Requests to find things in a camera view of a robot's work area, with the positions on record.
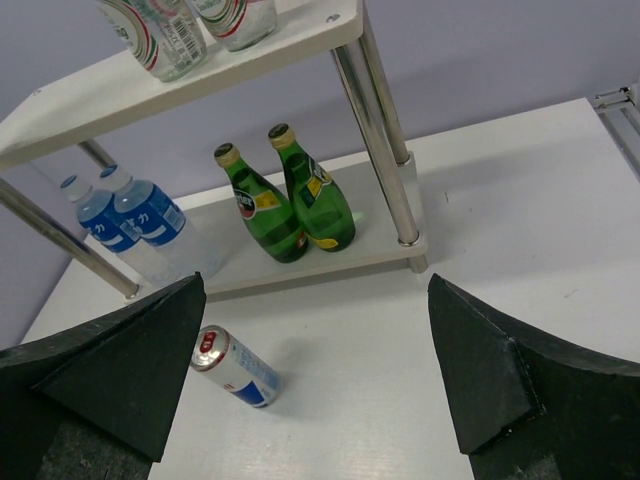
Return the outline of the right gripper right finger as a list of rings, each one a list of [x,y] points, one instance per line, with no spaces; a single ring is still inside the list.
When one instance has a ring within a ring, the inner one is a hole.
[[[428,309],[474,478],[638,478],[638,363],[551,335],[439,275]]]

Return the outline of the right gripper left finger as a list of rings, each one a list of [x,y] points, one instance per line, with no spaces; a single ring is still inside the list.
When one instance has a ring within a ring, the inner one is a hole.
[[[147,478],[164,454],[205,304],[195,273],[3,350],[2,478]]]

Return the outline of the energy drink can red tab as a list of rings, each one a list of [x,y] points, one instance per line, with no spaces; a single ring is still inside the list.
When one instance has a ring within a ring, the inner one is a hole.
[[[199,331],[190,366],[254,408],[271,405],[281,391],[280,375],[218,325]]]

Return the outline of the green Perrier bottle red label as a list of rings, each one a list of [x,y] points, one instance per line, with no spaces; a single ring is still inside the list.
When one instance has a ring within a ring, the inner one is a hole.
[[[234,144],[219,145],[213,156],[229,177],[240,216],[259,246],[280,263],[300,259],[309,242],[289,200],[245,162]]]

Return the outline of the green Perrier bottle yellow label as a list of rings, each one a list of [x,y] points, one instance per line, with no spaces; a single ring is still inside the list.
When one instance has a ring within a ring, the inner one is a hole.
[[[273,126],[268,138],[282,163],[291,206],[309,239],[326,252],[346,249],[356,227],[339,186],[297,142],[288,124]]]

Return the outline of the clear soda water bottle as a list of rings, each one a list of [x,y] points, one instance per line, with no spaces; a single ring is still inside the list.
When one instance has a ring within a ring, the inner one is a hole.
[[[146,72],[171,82],[206,57],[206,43],[184,1],[102,0],[97,8]]]
[[[192,0],[191,6],[209,34],[230,52],[255,45],[277,26],[273,0]]]

